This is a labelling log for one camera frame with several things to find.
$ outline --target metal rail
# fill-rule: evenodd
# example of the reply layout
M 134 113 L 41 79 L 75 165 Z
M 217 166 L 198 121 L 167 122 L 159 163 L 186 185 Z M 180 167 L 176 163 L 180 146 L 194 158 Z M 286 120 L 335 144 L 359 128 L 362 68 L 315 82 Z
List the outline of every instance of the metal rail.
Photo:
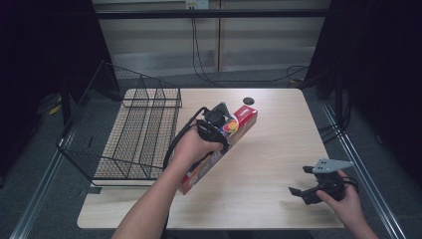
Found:
M 347 157 L 350 159 L 350 161 L 354 162 L 354 168 L 356 170 L 356 173 L 360 181 L 362 182 L 369 199 L 371 200 L 373 206 L 378 212 L 382 223 L 390 234 L 390 237 L 394 239 L 405 239 L 406 236 L 404 235 L 404 232 L 401 229 L 400 224 L 398 223 L 393 211 L 388 206 L 387 202 L 384 200 L 381 193 L 379 192 L 378 187 L 372 180 L 372 177 L 367 171 L 365 165 L 362 162 L 362 159 L 360 158 L 353 144 L 351 143 L 347 134 L 342 131 L 338 124 L 336 124 L 334 110 L 328 104 L 323 104 L 322 107 L 329 122 L 332 124 L 333 129 L 336 131 L 338 135 L 338 140 L 340 141 L 345 153 L 347 154 Z
M 44 201 L 46 200 L 47 194 L 50 190 L 51 185 L 53 184 L 56 174 L 59 171 L 60 165 L 63 161 L 63 155 L 56 150 L 56 153 L 53 156 L 52 162 L 44 173 L 43 178 L 38 185 L 37 190 L 31 198 L 31 201 L 25 208 L 24 213 L 19 219 L 18 224 L 10 236 L 11 239 L 15 238 L 27 238 L 32 226 L 34 225 L 35 220 L 37 219 L 38 213 L 43 206 Z
M 328 9 L 263 9 L 263 10 L 162 10 L 162 11 L 97 11 L 99 19 L 166 19 L 166 18 L 303 18 L 356 17 L 359 12 Z

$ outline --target metal wire rack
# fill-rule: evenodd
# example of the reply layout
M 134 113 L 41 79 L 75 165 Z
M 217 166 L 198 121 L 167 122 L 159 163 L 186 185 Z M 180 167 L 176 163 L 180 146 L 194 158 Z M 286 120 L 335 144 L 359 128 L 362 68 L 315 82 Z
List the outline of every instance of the metal wire rack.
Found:
M 95 185 L 142 185 L 166 166 L 181 106 L 174 85 L 101 63 L 58 149 Z

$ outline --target human hand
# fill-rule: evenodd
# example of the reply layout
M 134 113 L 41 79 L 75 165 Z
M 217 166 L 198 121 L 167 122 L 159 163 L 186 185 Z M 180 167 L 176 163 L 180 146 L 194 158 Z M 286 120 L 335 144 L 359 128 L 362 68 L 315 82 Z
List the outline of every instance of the human hand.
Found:
M 185 162 L 189 167 L 210 151 L 219 151 L 223 148 L 220 142 L 209 142 L 198 134 L 196 120 L 192 127 L 177 143 L 174 150 L 173 161 Z
M 347 177 L 342 170 L 339 170 L 338 174 L 340 177 Z M 377 238 L 366 223 L 359 195 L 354 187 L 346 184 L 344 194 L 344 198 L 341 201 L 336 201 L 324 191 L 318 190 L 316 192 L 316 195 L 334 210 L 335 215 L 355 238 Z

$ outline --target black round object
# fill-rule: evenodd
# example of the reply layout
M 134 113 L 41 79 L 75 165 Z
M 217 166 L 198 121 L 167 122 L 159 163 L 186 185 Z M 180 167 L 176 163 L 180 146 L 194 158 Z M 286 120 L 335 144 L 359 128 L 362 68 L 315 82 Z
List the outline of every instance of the black round object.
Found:
M 244 98 L 243 99 L 243 104 L 245 104 L 245 105 L 248 105 L 248 106 L 251 106 L 251 105 L 253 105 L 254 104 L 254 99 L 252 99 L 252 98 Z

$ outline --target red box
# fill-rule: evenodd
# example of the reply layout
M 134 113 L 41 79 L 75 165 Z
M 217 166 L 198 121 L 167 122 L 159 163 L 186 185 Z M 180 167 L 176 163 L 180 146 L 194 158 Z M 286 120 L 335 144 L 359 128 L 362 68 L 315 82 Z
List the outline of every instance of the red box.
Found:
M 257 110 L 248 106 L 242 106 L 219 128 L 229 142 L 229 150 L 255 124 L 257 117 Z M 185 195 L 222 157 L 223 154 L 220 151 L 216 151 L 191 168 L 182 178 L 179 191 Z

